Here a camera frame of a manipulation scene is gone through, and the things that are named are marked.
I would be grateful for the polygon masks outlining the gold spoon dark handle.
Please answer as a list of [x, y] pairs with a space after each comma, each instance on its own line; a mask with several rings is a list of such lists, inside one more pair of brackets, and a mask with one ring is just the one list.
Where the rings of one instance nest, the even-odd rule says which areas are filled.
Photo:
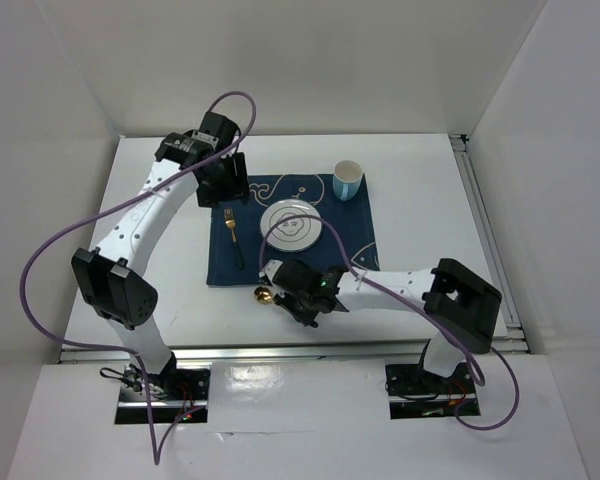
[[275, 290], [267, 286], [259, 286], [254, 290], [256, 301], [263, 305], [276, 304], [278, 302], [278, 294]]

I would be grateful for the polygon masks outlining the gold fork dark handle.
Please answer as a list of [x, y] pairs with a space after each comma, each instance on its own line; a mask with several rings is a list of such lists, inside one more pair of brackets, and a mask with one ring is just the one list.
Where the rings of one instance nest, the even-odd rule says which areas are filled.
[[233, 245], [233, 250], [235, 254], [235, 260], [237, 268], [243, 270], [245, 268], [244, 256], [241, 250], [241, 247], [238, 242], [237, 234], [236, 234], [236, 219], [232, 208], [225, 208], [223, 211], [224, 221], [226, 227], [229, 229], [231, 234], [231, 241]]

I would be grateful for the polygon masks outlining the blue fabric placemat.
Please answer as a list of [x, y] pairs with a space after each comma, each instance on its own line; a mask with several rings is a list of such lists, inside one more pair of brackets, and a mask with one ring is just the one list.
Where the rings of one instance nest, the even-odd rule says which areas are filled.
[[[313, 205], [339, 234], [351, 264], [357, 269], [378, 270], [375, 238], [367, 183], [362, 182], [353, 199], [342, 202], [333, 191], [330, 174], [253, 175], [249, 178], [250, 199], [214, 207], [206, 283], [215, 287], [250, 286], [259, 283], [259, 251], [262, 243], [260, 219], [266, 208], [287, 199]], [[236, 235], [244, 267], [237, 266], [224, 210], [233, 210]]]

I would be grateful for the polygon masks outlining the white round plate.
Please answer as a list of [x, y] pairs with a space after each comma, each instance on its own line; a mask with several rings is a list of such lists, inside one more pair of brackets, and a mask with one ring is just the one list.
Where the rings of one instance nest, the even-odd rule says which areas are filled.
[[277, 227], [267, 236], [267, 244], [287, 253], [309, 249], [321, 237], [322, 223], [314, 220], [320, 214], [308, 202], [286, 199], [268, 206], [260, 218], [260, 232], [265, 236], [274, 224]]

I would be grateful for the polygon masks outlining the white and blue mug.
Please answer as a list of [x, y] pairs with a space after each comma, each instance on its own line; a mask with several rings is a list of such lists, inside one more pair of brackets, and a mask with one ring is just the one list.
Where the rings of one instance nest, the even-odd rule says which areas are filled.
[[362, 167], [351, 160], [343, 160], [334, 167], [332, 185], [335, 196], [343, 202], [355, 197], [364, 177]]

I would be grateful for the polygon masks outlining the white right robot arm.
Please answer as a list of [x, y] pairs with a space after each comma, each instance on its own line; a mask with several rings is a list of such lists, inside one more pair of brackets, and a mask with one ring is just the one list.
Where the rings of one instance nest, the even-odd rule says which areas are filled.
[[273, 303], [296, 322], [315, 328], [316, 318], [359, 310], [422, 314], [438, 333], [428, 341], [416, 379], [428, 392], [449, 383], [471, 355], [491, 350], [502, 295], [459, 261], [443, 258], [431, 269], [390, 272], [330, 267], [321, 273], [299, 260], [270, 260], [259, 272]]

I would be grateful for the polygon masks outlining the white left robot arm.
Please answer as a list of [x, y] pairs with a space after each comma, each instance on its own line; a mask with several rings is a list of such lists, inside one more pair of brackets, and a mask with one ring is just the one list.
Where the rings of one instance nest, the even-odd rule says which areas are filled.
[[144, 273], [161, 236], [191, 196], [203, 208], [248, 199], [243, 154], [206, 161], [240, 132], [229, 118], [208, 111], [197, 129], [165, 137], [139, 192], [142, 201], [130, 206], [93, 249], [79, 248], [71, 259], [84, 301], [114, 329], [123, 347], [135, 351], [132, 370], [144, 372], [141, 385], [156, 399], [177, 392], [185, 377], [153, 318], [158, 292]]

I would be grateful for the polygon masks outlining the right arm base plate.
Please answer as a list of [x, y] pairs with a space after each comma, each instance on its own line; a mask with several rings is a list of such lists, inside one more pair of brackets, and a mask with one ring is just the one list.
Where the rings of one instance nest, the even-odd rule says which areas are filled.
[[481, 415], [476, 387], [465, 363], [448, 379], [411, 363], [388, 364], [385, 375], [392, 420], [453, 417], [457, 407], [461, 416]]

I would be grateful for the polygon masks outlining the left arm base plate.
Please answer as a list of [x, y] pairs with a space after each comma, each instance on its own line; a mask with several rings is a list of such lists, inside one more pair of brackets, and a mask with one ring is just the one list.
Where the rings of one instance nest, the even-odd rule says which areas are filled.
[[133, 365], [122, 371], [103, 367], [99, 374], [107, 380], [120, 383], [115, 415], [117, 425], [148, 423], [146, 399], [151, 398], [156, 424], [172, 423], [182, 415], [182, 423], [206, 423], [211, 371], [208, 368], [183, 369], [176, 376], [175, 385], [162, 388], [153, 383], [145, 388], [141, 373]]

